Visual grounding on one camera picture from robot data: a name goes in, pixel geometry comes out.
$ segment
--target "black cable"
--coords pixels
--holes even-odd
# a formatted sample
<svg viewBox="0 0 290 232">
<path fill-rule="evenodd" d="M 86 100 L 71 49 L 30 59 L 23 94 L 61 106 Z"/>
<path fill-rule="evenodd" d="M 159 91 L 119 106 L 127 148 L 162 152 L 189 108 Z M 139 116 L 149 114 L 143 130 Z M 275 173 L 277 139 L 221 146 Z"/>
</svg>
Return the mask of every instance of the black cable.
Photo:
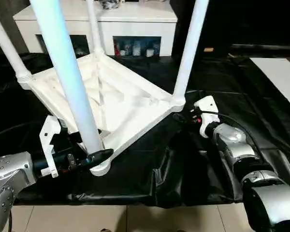
<svg viewBox="0 0 290 232">
<path fill-rule="evenodd" d="M 6 133 L 6 132 L 8 132 L 8 131 L 11 131 L 11 130 L 13 130 L 13 129 L 19 128 L 19 127 L 23 127 L 23 126 L 30 125 L 30 124 L 37 124 L 37 123 L 40 123 L 40 122 L 37 122 L 37 121 L 35 121 L 35 122 L 25 122 L 25 123 L 22 123 L 22 124 L 19 124 L 19 125 L 16 125 L 16 126 L 10 127 L 10 128 L 8 128 L 8 129 L 5 129 L 5 130 L 3 130 L 3 131 L 0 131 L 0 135 Z"/>
<path fill-rule="evenodd" d="M 221 113 L 217 113 L 217 112 L 212 112 L 212 111 L 201 111 L 201 113 L 205 113 L 205 114 L 213 114 L 213 115 L 218 115 L 218 116 L 221 116 L 221 117 L 225 117 L 229 120 L 231 120 L 232 122 L 234 122 L 238 127 L 240 127 L 240 129 L 242 129 L 246 134 L 248 134 L 248 136 L 251 138 L 254 146 L 255 146 L 255 149 L 256 151 L 258 152 L 259 156 L 261 159 L 263 159 L 263 155 L 262 155 L 262 152 L 261 152 L 261 149 L 256 141 L 256 139 L 252 136 L 251 132 L 249 130 L 247 130 L 244 126 L 241 125 L 241 123 L 239 123 L 236 119 L 228 116 L 228 115 L 224 115 L 224 114 L 221 114 Z"/>
<path fill-rule="evenodd" d="M 12 232 L 12 211 L 10 211 L 10 214 L 9 214 L 9 230 L 8 232 Z"/>
</svg>

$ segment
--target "white plastic leg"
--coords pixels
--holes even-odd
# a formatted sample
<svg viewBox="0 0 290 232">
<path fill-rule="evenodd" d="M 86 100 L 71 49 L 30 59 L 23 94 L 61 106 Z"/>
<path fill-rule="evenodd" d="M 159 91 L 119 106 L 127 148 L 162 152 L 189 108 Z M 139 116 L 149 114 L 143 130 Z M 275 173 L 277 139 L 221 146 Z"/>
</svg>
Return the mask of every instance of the white plastic leg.
<svg viewBox="0 0 290 232">
<path fill-rule="evenodd" d="M 16 49 L 14 48 L 11 40 L 6 34 L 1 22 L 0 22 L 0 47 L 6 55 L 9 63 L 15 71 L 15 75 L 19 84 L 23 89 L 30 89 L 27 82 L 31 78 L 31 72 L 26 68 Z"/>
<path fill-rule="evenodd" d="M 184 53 L 179 67 L 179 72 L 174 88 L 173 100 L 178 105 L 185 104 L 185 93 L 195 53 L 199 44 L 199 39 L 206 15 L 209 0 L 196 0 L 190 22 L 189 32 L 186 39 Z"/>
<path fill-rule="evenodd" d="M 103 149 L 59 0 L 30 0 L 47 51 L 88 153 Z"/>
<path fill-rule="evenodd" d="M 90 20 L 91 39 L 93 42 L 94 52 L 104 53 L 103 48 L 101 46 L 98 21 L 95 16 L 94 0 L 87 0 L 87 9 Z"/>
</svg>

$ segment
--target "black plastic sheet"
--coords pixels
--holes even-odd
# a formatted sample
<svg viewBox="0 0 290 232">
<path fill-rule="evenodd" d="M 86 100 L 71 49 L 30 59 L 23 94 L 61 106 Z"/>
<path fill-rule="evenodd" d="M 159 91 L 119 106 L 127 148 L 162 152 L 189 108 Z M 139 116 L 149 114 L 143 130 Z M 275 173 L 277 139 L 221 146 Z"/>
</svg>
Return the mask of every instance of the black plastic sheet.
<svg viewBox="0 0 290 232">
<path fill-rule="evenodd" d="M 172 92 L 174 58 L 115 58 Z M 52 67 L 43 54 L 23 56 L 33 72 Z M 208 58 L 195 62 L 183 113 L 213 95 L 219 111 L 236 118 L 258 140 L 264 158 L 290 184 L 290 104 L 249 59 Z M 39 131 L 49 114 L 31 91 L 20 88 L 0 56 L 0 156 L 28 151 L 42 157 Z M 171 114 L 112 162 L 103 177 L 89 171 L 50 176 L 23 190 L 17 204 L 137 204 L 160 207 L 241 201 L 239 184 L 199 126 Z"/>
</svg>

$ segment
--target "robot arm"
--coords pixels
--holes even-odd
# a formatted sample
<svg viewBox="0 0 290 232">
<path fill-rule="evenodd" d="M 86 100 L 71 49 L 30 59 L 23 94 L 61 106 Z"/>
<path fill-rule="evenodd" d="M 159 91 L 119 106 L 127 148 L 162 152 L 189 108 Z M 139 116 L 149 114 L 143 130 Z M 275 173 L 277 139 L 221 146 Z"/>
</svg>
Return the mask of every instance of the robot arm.
<svg viewBox="0 0 290 232">
<path fill-rule="evenodd" d="M 36 183 L 38 178 L 51 174 L 54 178 L 59 173 L 66 173 L 77 168 L 90 169 L 101 164 L 113 154 L 112 149 L 93 154 L 83 152 L 80 157 L 74 147 L 81 142 L 77 133 L 68 134 L 63 121 L 48 116 L 40 133 L 45 160 L 32 161 L 31 154 L 18 154 L 0 157 L 0 232 L 8 219 L 18 193 Z M 70 144 L 70 148 L 60 151 L 60 144 Z"/>
<path fill-rule="evenodd" d="M 218 112 L 212 96 L 196 102 L 195 107 Z M 201 117 L 201 136 L 213 141 L 242 185 L 243 202 L 252 229 L 290 231 L 290 186 L 254 151 L 242 130 L 221 123 L 217 115 L 201 114 Z"/>
</svg>

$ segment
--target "white cabinet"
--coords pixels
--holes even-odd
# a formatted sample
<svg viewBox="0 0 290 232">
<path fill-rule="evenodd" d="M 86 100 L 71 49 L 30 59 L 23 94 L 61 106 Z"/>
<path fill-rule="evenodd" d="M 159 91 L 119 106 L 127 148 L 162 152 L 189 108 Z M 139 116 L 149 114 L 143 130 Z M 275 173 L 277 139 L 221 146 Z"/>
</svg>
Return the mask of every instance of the white cabinet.
<svg viewBox="0 0 290 232">
<path fill-rule="evenodd" d="M 92 41 L 86 2 L 83 0 L 60 2 L 68 32 L 71 35 L 84 35 L 91 50 Z M 172 54 L 177 17 L 168 0 L 126 2 L 113 10 L 103 10 L 98 2 L 95 4 L 101 42 L 107 55 L 115 54 L 113 36 L 161 37 L 159 55 Z M 32 7 L 29 6 L 14 15 L 14 20 L 28 50 L 32 53 L 43 52 L 43 46 L 37 36 L 41 32 Z"/>
</svg>

